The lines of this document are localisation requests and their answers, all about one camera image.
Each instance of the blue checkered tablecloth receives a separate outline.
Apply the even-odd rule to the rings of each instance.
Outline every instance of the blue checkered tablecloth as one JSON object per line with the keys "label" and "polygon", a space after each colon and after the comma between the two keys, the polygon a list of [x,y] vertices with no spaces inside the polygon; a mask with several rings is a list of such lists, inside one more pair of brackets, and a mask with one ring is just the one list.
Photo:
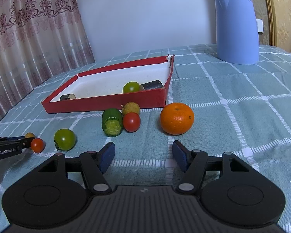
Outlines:
{"label": "blue checkered tablecloth", "polygon": [[[114,138],[101,129],[102,112],[47,114],[41,105],[51,92],[78,72],[124,61],[175,54],[168,102],[189,105],[195,114],[185,134],[168,136],[158,124],[161,109],[142,109],[141,127]],[[286,196],[279,225],[291,232],[291,54],[260,46],[260,62],[245,66],[216,58],[216,45],[183,46],[122,55],[62,73],[36,87],[0,122],[0,136],[33,132],[46,148],[41,154],[24,151],[0,160],[0,232],[9,223],[1,207],[4,191],[55,153],[54,134],[69,128],[77,135],[67,157],[100,150],[109,141],[116,154],[105,177],[116,184],[175,184],[182,173],[172,158],[171,145],[180,140],[188,149],[209,155],[231,151],[278,185]],[[216,178],[207,175],[207,181]],[[82,184],[81,174],[69,178]]]}

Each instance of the cherry tomato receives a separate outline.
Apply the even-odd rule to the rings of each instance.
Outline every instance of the cherry tomato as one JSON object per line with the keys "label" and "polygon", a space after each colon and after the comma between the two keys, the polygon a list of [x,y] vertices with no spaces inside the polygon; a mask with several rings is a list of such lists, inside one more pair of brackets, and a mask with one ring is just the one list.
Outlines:
{"label": "cherry tomato", "polygon": [[54,142],[57,150],[69,151],[76,142],[76,136],[72,130],[60,129],[56,131]]}
{"label": "cherry tomato", "polygon": [[123,94],[139,91],[139,83],[135,81],[128,82],[123,88]]}
{"label": "cherry tomato", "polygon": [[137,113],[127,113],[123,118],[123,126],[129,132],[135,132],[140,127],[140,116]]}
{"label": "cherry tomato", "polygon": [[40,153],[44,150],[44,142],[41,138],[35,138],[31,141],[30,147],[35,153]]}

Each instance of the toy food piece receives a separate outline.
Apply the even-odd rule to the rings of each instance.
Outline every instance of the toy food piece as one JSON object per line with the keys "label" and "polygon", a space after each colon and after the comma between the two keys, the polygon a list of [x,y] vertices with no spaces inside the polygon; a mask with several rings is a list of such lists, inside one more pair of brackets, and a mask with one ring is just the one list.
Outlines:
{"label": "toy food piece", "polygon": [[56,131],[54,142],[57,150],[69,151],[76,142],[76,136],[72,130],[60,129]]}
{"label": "toy food piece", "polygon": [[25,135],[25,138],[29,138],[29,137],[36,137],[33,133],[31,132],[28,132],[26,135]]}
{"label": "toy food piece", "polygon": [[125,106],[122,108],[122,114],[125,116],[126,114],[134,112],[137,113],[138,115],[140,114],[140,107],[137,103],[126,103]]}
{"label": "toy food piece", "polygon": [[62,95],[60,98],[59,98],[59,101],[66,101],[66,100],[75,100],[76,97],[74,94],[67,94],[67,95]]}
{"label": "toy food piece", "polygon": [[102,114],[102,130],[108,137],[116,137],[123,131],[123,115],[115,108],[107,109]]}
{"label": "toy food piece", "polygon": [[139,86],[140,85],[138,82],[135,82],[135,81],[128,82],[123,87],[123,94],[137,92],[137,91],[139,91]]}
{"label": "toy food piece", "polygon": [[159,120],[165,132],[180,135],[192,127],[194,112],[184,103],[171,103],[163,108]]}
{"label": "toy food piece", "polygon": [[140,127],[140,116],[135,112],[126,114],[123,118],[124,128],[129,132],[135,132]]}
{"label": "toy food piece", "polygon": [[160,80],[150,81],[139,86],[139,91],[150,90],[150,89],[160,89],[163,87],[163,84]]}
{"label": "toy food piece", "polygon": [[30,147],[35,153],[41,153],[45,146],[41,138],[35,138],[31,141]]}

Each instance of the red cherry tomato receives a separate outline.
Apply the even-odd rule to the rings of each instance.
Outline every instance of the red cherry tomato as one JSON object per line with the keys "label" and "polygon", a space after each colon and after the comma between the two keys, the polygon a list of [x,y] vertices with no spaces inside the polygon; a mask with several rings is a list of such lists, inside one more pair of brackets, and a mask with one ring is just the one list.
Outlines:
{"label": "red cherry tomato", "polygon": [[129,132],[135,132],[140,127],[140,116],[137,113],[127,113],[123,118],[123,126]]}
{"label": "red cherry tomato", "polygon": [[31,141],[30,147],[35,153],[40,153],[44,150],[44,142],[41,138],[35,138]]}

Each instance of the mandarin orange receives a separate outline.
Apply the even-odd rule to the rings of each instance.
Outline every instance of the mandarin orange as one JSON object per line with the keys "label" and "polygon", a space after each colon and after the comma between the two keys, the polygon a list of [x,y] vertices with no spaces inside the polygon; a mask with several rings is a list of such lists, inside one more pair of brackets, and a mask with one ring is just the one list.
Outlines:
{"label": "mandarin orange", "polygon": [[159,117],[163,130],[171,135],[187,132],[194,123],[194,112],[184,103],[170,103]]}

